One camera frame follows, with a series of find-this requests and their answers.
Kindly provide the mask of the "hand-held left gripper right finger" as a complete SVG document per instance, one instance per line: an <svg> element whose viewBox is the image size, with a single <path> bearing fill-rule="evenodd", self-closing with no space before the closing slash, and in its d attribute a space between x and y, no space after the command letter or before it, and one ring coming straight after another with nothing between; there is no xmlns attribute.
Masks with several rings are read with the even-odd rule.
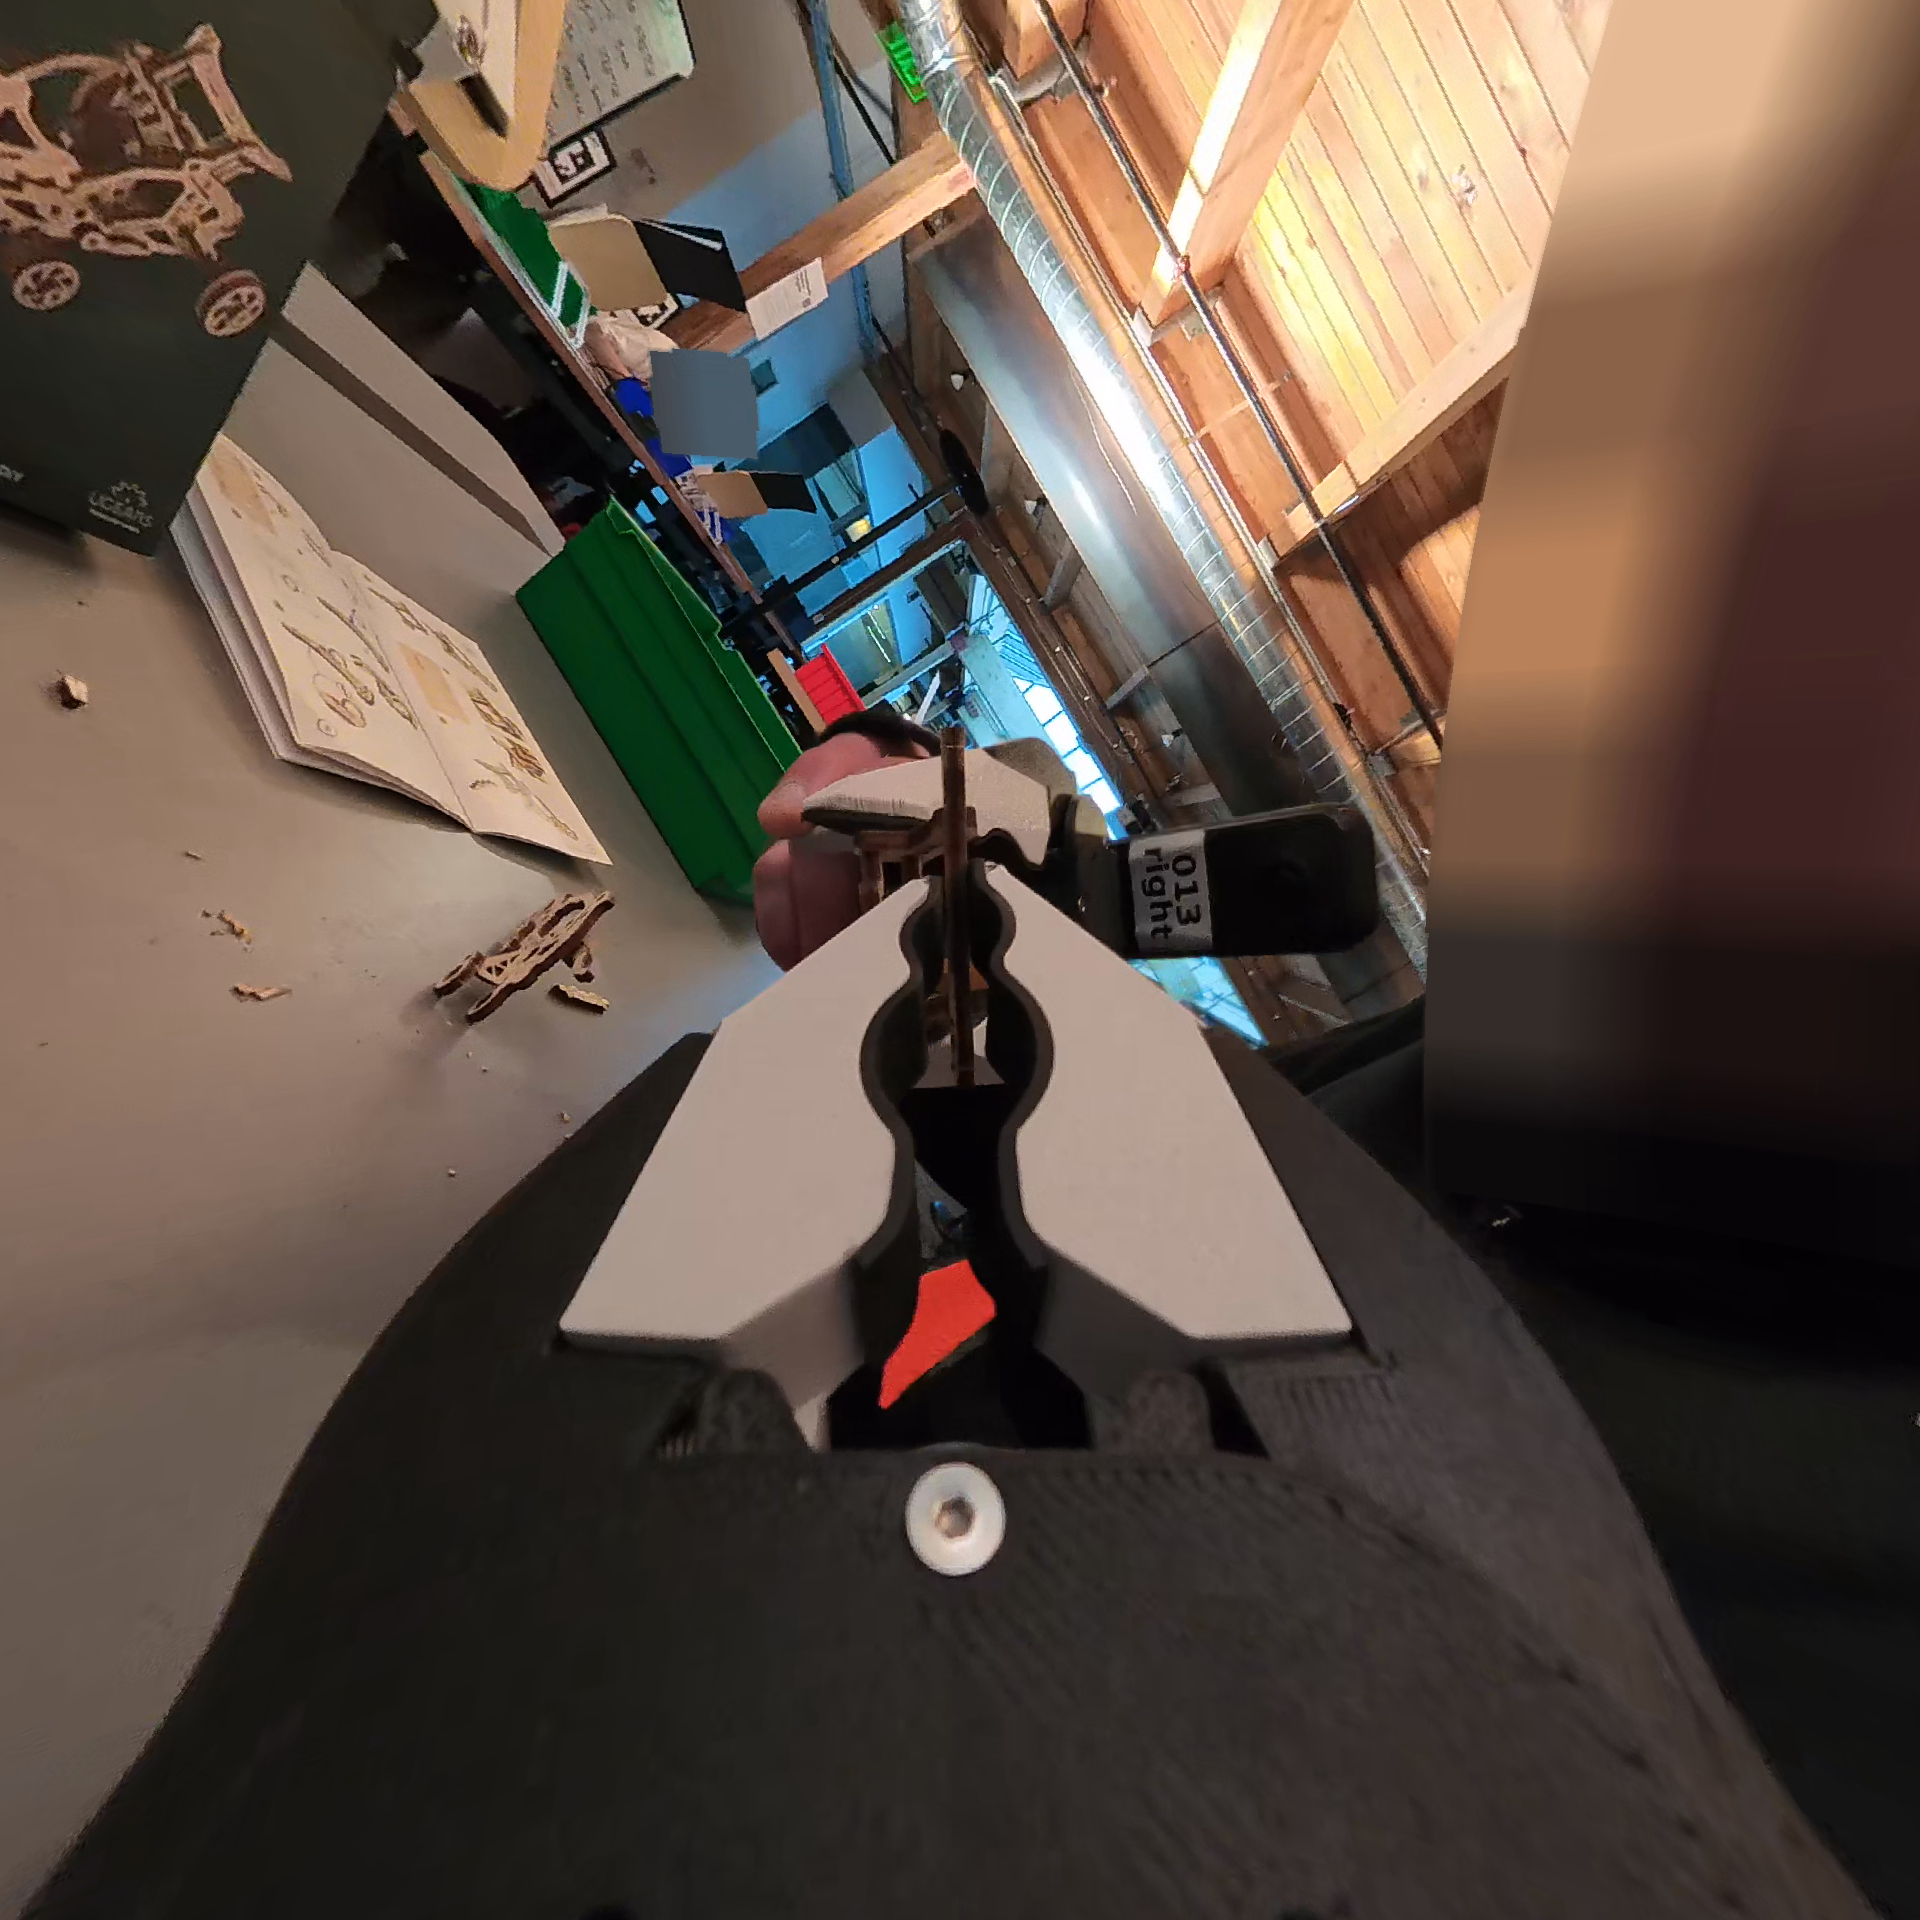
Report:
<svg viewBox="0 0 1920 1920"><path fill-rule="evenodd" d="M1042 1283L1038 1347L1121 1401L1151 1372L1338 1347L1354 1323L1203 1026L1007 870L988 982L1033 1079L1007 1217Z"/></svg>

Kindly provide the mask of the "black model kit box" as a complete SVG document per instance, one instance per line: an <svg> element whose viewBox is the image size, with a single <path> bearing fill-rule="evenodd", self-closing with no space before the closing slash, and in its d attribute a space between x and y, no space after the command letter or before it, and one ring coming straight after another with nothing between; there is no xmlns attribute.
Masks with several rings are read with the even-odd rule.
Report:
<svg viewBox="0 0 1920 1920"><path fill-rule="evenodd" d="M4 503L152 552L394 96L380 2L4 2Z"/></svg>

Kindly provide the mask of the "wooden frame part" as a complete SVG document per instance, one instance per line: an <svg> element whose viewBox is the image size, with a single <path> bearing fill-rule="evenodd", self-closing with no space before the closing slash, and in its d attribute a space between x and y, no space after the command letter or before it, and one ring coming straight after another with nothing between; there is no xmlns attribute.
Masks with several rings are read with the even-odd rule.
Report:
<svg viewBox="0 0 1920 1920"><path fill-rule="evenodd" d="M943 964L937 988L924 1002L943 1002L943 1034L951 1073L961 1089L981 1085L975 1012L973 1012L973 880L968 876L969 810L964 802L964 734L942 734L943 805L928 826L911 828L852 828L860 870L860 907L871 911L888 896L888 873L902 878L933 878L942 898Z"/></svg>

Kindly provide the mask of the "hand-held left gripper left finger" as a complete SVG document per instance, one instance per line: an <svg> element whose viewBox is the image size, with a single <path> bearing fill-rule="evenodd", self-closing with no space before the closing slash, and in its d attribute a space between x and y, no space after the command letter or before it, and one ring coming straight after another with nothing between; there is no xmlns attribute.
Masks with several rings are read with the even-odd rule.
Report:
<svg viewBox="0 0 1920 1920"><path fill-rule="evenodd" d="M562 1311L570 1347L760 1372L802 1427L862 1365L856 1257L902 1177L862 1047L930 896L909 880L716 1030Z"/></svg>

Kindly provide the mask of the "wooden chassis assembly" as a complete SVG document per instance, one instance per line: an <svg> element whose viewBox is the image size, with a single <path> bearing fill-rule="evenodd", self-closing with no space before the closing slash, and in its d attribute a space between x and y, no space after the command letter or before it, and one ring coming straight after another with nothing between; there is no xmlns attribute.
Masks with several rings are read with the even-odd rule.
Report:
<svg viewBox="0 0 1920 1920"><path fill-rule="evenodd" d="M430 997L448 998L467 993L464 1018L485 1022L509 998L545 982L549 972L558 972L558 987L565 988L592 988L593 935L612 907L612 892L567 892L549 898L500 944L483 954L467 954L459 964L455 964L441 980L435 980Z"/></svg>

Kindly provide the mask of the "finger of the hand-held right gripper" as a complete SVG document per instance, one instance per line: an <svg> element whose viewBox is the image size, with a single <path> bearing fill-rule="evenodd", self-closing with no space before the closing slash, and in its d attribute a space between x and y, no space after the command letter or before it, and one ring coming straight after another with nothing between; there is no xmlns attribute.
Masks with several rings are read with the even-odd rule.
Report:
<svg viewBox="0 0 1920 1920"><path fill-rule="evenodd" d="M1028 828L969 820L968 876L975 887L988 878L1016 880L1042 902L1085 898L1079 843L1075 836L1060 843L1053 828L1033 836Z"/></svg>
<svg viewBox="0 0 1920 1920"><path fill-rule="evenodd" d="M973 836L1048 836L1055 799L1068 797L1068 762L1044 739L1011 739L964 751L964 802ZM937 757L891 762L825 784L802 802L820 828L911 828L943 805Z"/></svg>

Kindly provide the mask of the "open instruction booklet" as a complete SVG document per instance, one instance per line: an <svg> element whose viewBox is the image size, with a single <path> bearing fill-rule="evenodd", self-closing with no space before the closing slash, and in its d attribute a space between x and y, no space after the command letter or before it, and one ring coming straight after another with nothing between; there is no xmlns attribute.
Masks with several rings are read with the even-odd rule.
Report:
<svg viewBox="0 0 1920 1920"><path fill-rule="evenodd" d="M275 757L475 836L612 863L483 651L331 544L232 437L213 442L172 534Z"/></svg>

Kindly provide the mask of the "green plastic bin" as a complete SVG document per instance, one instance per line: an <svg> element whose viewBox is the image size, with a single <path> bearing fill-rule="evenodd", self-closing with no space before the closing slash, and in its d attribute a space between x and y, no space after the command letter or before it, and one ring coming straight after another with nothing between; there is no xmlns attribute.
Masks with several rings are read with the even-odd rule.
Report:
<svg viewBox="0 0 1920 1920"><path fill-rule="evenodd" d="M758 805L800 744L705 597L608 498L516 601L689 885L750 903Z"/></svg>

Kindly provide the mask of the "orange red sheet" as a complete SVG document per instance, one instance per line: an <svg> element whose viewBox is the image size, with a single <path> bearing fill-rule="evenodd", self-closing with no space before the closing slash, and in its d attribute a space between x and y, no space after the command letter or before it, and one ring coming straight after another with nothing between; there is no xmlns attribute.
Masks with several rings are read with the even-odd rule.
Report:
<svg viewBox="0 0 1920 1920"><path fill-rule="evenodd" d="M924 1269L905 1335L877 1372L877 1411L891 1411L918 1380L954 1363L994 1318L995 1301L973 1261Z"/></svg>

